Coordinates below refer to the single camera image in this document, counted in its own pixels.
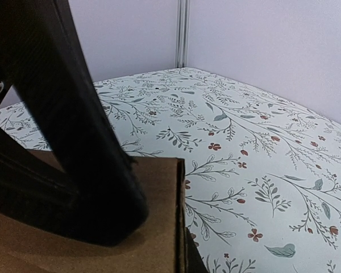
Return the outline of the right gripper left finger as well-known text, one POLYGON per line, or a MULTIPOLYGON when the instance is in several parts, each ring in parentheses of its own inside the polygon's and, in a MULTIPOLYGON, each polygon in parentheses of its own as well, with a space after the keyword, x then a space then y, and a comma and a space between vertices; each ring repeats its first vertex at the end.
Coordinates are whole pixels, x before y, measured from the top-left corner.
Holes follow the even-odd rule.
MULTIPOLYGON (((77 190, 109 167, 119 190, 145 207, 95 91, 68 1, 0 1, 0 81, 11 83, 77 190)), ((0 128, 0 153, 26 150, 0 128)))

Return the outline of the brown cardboard box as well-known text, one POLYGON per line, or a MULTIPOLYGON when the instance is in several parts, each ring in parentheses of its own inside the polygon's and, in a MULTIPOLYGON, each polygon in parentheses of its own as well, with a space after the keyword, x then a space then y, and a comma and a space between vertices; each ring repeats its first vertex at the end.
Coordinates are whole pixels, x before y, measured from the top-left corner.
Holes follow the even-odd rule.
POLYGON ((51 152, 0 153, 0 272, 186 272, 184 161, 136 158, 145 207, 109 167, 77 190, 51 152))

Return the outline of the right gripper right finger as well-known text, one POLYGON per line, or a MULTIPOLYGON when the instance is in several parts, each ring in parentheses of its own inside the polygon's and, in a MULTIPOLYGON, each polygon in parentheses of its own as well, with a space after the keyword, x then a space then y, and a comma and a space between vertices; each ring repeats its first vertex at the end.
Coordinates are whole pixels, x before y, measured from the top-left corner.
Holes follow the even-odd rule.
POLYGON ((197 250, 191 232, 188 228, 185 229, 186 243, 186 272, 187 273, 207 273, 207 269, 202 261, 202 258, 197 250))

